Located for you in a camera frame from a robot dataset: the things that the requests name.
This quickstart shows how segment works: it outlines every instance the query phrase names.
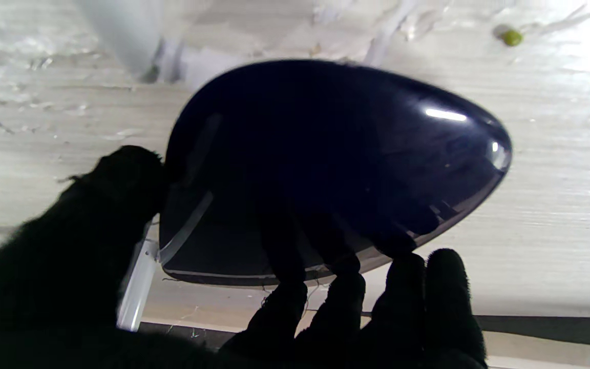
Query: white pipe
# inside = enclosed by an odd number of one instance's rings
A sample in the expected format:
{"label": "white pipe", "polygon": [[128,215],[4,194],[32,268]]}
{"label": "white pipe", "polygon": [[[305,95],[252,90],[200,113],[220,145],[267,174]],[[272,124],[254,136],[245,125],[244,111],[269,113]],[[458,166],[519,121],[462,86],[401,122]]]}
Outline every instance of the white pipe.
{"label": "white pipe", "polygon": [[150,294],[158,254],[159,245],[156,241],[143,242],[117,313],[117,326],[120,329],[131,332],[138,330],[142,311]]}
{"label": "white pipe", "polygon": [[416,8],[418,2],[419,0],[400,0],[400,5],[393,16],[384,23],[377,36],[372,39],[366,57],[363,59],[364,64],[374,67],[382,65],[384,58],[386,58],[386,51],[391,45],[391,37],[405,21],[408,14]]}
{"label": "white pipe", "polygon": [[106,49],[140,79],[156,79],[161,5],[155,0],[75,0]]}

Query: black fuzzy fabric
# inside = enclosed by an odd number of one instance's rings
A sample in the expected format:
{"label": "black fuzzy fabric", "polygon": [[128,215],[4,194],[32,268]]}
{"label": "black fuzzy fabric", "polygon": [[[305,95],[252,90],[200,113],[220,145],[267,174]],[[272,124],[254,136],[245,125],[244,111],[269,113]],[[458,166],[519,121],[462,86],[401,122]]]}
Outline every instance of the black fuzzy fabric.
{"label": "black fuzzy fabric", "polygon": [[433,254],[427,269],[416,255],[395,260],[361,331],[365,281],[349,267],[297,338],[299,278],[282,283],[219,353],[118,330],[121,280],[166,188],[156,154],[122,147],[0,247],[0,368],[485,367],[468,280],[451,250]]}

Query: white painted surface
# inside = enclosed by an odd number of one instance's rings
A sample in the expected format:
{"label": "white painted surface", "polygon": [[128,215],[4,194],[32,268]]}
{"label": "white painted surface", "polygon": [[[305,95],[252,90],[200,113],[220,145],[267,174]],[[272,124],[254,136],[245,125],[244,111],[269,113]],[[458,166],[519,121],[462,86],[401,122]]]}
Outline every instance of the white painted surface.
{"label": "white painted surface", "polygon": [[[164,29],[195,46],[255,58],[361,60],[384,10],[396,5],[357,0],[338,19],[314,24],[321,3],[170,0]],[[455,0],[444,11],[446,4],[423,2],[394,35],[384,67],[490,110],[508,127],[515,157],[494,196],[420,252],[461,253],[476,313],[590,316],[590,19],[553,33],[540,25],[562,21],[583,2]],[[515,6],[500,11],[506,4]],[[494,39],[502,23],[527,25],[520,46]],[[89,32],[68,0],[0,0],[0,122],[15,133],[0,128],[0,239],[54,200],[64,187],[57,179],[88,171],[119,145],[164,152],[192,93],[137,86]],[[383,290],[386,270],[366,274],[365,309]],[[154,278],[143,319],[188,324],[199,316],[201,324],[241,326],[265,296],[164,277]],[[309,308],[324,296],[318,288]]]}

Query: green dot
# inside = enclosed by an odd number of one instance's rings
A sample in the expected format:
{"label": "green dot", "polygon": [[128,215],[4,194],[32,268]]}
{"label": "green dot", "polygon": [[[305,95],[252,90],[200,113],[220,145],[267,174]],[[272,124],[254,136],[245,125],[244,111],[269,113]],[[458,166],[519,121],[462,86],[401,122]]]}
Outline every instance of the green dot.
{"label": "green dot", "polygon": [[506,31],[505,33],[502,33],[500,38],[507,46],[511,47],[518,46],[518,44],[522,42],[522,35],[516,30]]}

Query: black glove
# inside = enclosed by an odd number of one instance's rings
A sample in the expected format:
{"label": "black glove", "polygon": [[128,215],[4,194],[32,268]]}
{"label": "black glove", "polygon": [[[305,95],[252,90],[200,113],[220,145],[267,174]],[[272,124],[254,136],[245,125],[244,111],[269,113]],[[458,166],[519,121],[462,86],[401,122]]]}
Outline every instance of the black glove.
{"label": "black glove", "polygon": [[395,259],[351,352],[350,367],[486,368],[461,257],[437,250],[427,268],[415,254]]}

